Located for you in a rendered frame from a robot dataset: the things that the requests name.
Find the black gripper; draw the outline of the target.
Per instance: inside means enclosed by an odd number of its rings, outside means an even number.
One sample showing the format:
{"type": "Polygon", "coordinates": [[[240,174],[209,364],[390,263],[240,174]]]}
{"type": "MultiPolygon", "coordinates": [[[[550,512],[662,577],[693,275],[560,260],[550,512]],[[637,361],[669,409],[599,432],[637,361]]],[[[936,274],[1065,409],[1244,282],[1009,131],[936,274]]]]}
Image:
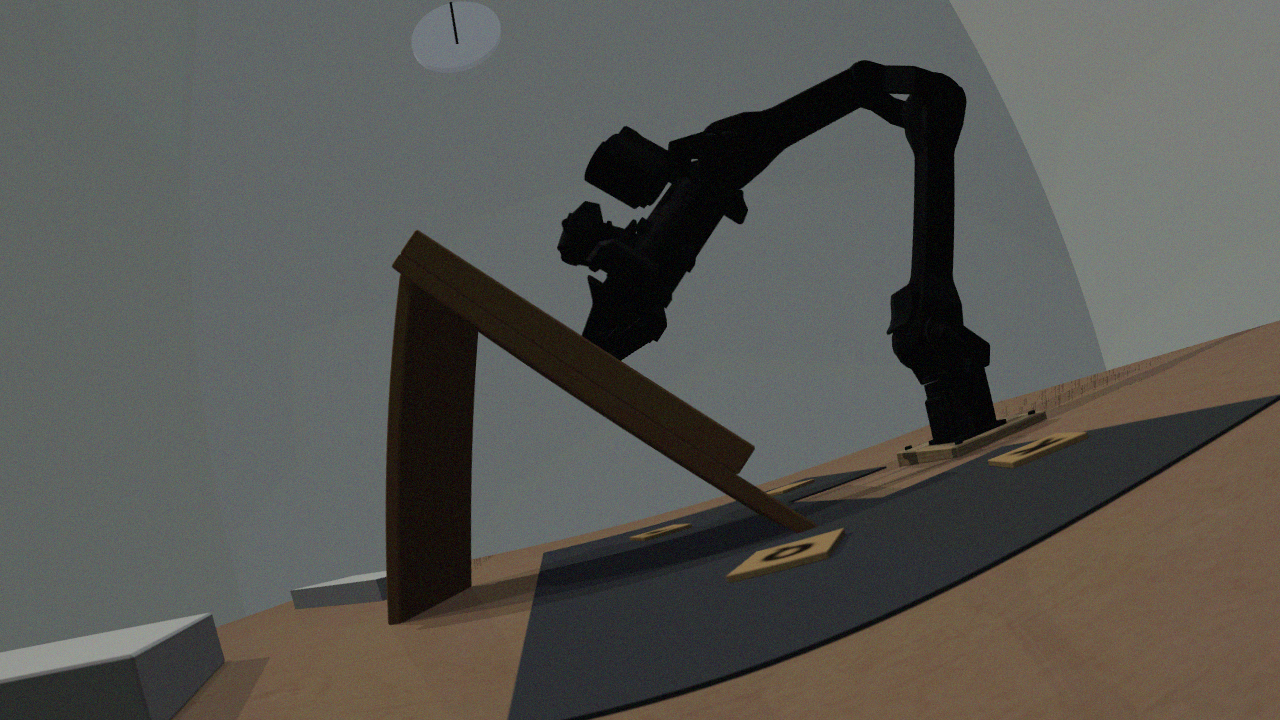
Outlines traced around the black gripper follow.
{"type": "Polygon", "coordinates": [[[589,269],[613,279],[602,283],[588,275],[593,307],[581,336],[620,361],[660,338],[667,328],[664,307],[701,251],[687,229],[666,217],[641,218],[636,228],[628,246],[605,240],[586,260],[589,269]]]}

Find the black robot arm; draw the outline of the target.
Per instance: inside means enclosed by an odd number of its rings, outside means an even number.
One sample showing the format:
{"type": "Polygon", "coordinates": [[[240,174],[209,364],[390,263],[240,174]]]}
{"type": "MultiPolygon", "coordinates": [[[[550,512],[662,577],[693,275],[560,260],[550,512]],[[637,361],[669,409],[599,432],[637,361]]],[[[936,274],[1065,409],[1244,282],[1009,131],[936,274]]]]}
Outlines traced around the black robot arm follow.
{"type": "MultiPolygon", "coordinates": [[[[625,126],[593,154],[585,181],[634,209],[652,206],[671,183],[652,214],[687,229],[703,249],[723,215],[745,222],[742,187],[780,152],[859,108],[904,128],[915,156],[911,278],[891,295],[886,334],[893,333],[893,354],[925,384],[929,445],[970,439],[1006,419],[996,419],[989,393],[989,343],[964,325],[954,284],[954,151],[966,96],[952,78],[861,60],[777,106],[669,141],[668,151],[625,126]],[[910,95],[902,101],[890,94],[910,95]]],[[[584,201],[562,222],[557,249],[566,264],[588,266],[598,242],[628,246],[636,224],[604,223],[600,205],[584,201]]]]}

